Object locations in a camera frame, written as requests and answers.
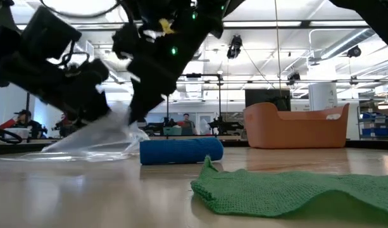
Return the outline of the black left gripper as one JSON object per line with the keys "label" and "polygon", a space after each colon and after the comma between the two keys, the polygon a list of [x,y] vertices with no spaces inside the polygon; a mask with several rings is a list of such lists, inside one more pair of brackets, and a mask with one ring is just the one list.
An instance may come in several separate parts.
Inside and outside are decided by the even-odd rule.
{"label": "black left gripper", "polygon": [[109,76],[99,59],[64,70],[48,61],[4,58],[0,76],[61,110],[79,110],[74,121],[77,127],[95,122],[111,111],[105,92],[96,89]]}

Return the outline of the black table edge rail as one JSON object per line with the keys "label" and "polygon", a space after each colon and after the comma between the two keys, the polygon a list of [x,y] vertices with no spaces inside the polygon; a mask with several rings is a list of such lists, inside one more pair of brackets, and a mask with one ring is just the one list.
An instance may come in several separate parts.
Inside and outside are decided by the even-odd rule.
{"label": "black table edge rail", "polygon": [[[248,147],[247,141],[222,141],[225,147]],[[6,144],[0,143],[0,155],[11,153],[25,153],[32,151],[40,151],[50,143],[33,142],[21,144]],[[384,149],[388,150],[388,141],[346,141],[346,148],[361,148],[361,149]]]}

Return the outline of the person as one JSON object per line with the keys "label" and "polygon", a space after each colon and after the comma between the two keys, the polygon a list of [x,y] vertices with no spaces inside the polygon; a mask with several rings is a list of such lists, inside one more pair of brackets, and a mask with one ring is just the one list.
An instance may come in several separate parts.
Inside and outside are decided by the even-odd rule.
{"label": "person", "polygon": [[27,110],[21,110],[15,113],[15,117],[0,125],[0,129],[26,128],[30,129],[31,139],[44,139],[47,129],[39,122],[32,120],[32,113]]}
{"label": "person", "polygon": [[182,128],[182,135],[184,136],[195,136],[197,134],[196,126],[194,122],[189,119],[188,113],[184,113],[184,120],[181,128]]}

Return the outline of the clear plastic zip bag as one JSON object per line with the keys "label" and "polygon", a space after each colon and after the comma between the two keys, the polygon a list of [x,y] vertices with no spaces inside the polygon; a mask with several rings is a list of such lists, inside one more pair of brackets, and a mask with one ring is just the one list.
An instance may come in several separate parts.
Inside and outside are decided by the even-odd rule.
{"label": "clear plastic zip bag", "polygon": [[28,153],[20,158],[27,162],[107,162],[124,160],[139,154],[140,143],[149,136],[129,124],[131,111],[116,104],[109,114],[49,145],[38,153]]}

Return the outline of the shelf with blue bins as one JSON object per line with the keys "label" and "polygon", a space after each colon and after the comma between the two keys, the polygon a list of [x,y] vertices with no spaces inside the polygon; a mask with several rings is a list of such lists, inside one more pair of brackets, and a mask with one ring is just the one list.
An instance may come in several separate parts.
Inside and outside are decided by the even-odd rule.
{"label": "shelf with blue bins", "polygon": [[361,108],[358,127],[361,140],[388,140],[388,104]]}

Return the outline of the green knit bandage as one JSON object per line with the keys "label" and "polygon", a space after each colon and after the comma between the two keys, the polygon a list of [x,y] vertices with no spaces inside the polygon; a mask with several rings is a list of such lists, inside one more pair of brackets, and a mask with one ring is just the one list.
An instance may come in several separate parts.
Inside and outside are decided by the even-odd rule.
{"label": "green knit bandage", "polygon": [[219,215],[283,218],[306,212],[347,216],[364,210],[369,219],[388,219],[388,175],[221,172],[206,158],[191,189]]}

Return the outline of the white round column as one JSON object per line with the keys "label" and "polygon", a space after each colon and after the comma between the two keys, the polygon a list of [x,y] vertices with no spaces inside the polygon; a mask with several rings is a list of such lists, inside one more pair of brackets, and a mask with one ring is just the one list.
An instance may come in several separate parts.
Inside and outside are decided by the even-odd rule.
{"label": "white round column", "polygon": [[313,82],[308,86],[311,111],[326,110],[337,106],[337,74],[332,61],[322,61],[319,65],[310,66],[307,76],[311,80],[329,80],[329,82]]}

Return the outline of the blue elastic bandage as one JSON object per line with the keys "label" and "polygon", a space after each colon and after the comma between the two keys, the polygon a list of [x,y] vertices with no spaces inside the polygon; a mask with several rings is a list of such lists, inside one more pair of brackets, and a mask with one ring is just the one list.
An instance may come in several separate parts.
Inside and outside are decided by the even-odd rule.
{"label": "blue elastic bandage", "polygon": [[200,163],[205,161],[206,157],[211,161],[222,159],[223,145],[217,138],[154,140],[140,143],[142,165]]}

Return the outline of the teal plastic bin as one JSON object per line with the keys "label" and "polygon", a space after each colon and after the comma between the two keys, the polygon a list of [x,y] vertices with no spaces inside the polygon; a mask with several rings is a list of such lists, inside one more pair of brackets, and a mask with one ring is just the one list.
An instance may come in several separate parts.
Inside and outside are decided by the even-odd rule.
{"label": "teal plastic bin", "polygon": [[182,135],[182,128],[179,126],[163,127],[163,134],[165,136],[181,136]]}

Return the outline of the orange plastic tub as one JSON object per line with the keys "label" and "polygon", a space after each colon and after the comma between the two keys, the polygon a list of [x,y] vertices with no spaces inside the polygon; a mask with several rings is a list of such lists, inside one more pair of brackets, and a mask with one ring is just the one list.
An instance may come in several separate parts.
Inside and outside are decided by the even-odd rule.
{"label": "orange plastic tub", "polygon": [[252,148],[342,148],[346,143],[349,104],[321,111],[279,111],[272,103],[243,110]]}

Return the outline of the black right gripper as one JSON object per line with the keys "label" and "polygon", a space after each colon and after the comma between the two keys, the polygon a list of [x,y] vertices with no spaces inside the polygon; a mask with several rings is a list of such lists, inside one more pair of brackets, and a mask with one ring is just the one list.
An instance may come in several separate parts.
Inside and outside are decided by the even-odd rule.
{"label": "black right gripper", "polygon": [[164,102],[208,34],[221,37],[227,0],[118,0],[130,19],[112,36],[113,52],[131,60],[132,124]]}

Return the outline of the black monitor screen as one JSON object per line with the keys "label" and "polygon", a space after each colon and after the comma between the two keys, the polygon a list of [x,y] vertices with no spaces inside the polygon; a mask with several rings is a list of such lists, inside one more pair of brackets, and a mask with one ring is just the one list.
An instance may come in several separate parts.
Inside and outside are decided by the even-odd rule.
{"label": "black monitor screen", "polygon": [[246,89],[245,106],[256,103],[273,103],[278,111],[291,111],[291,94],[282,89]]}

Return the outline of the black hanging ceiling reel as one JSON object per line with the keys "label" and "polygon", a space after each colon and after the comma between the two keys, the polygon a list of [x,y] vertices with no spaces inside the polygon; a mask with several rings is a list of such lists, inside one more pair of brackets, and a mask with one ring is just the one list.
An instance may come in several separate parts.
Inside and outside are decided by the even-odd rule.
{"label": "black hanging ceiling reel", "polygon": [[361,55],[361,49],[359,48],[359,46],[352,47],[347,51],[347,54],[346,54],[348,58],[357,58],[360,55]]}
{"label": "black hanging ceiling reel", "polygon": [[301,80],[300,74],[298,72],[292,72],[287,76],[287,85],[293,86],[297,81]]}
{"label": "black hanging ceiling reel", "polygon": [[240,35],[234,35],[228,47],[227,58],[235,59],[241,52],[242,39]]}

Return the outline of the black overhead frame bar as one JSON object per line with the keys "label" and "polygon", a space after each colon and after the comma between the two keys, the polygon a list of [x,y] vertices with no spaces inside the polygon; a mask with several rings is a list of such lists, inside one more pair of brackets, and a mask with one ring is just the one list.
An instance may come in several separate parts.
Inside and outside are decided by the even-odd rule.
{"label": "black overhead frame bar", "polygon": [[[116,30],[124,22],[71,23],[81,31]],[[367,29],[369,24],[363,20],[236,20],[224,21],[225,30],[256,30],[256,29]]]}

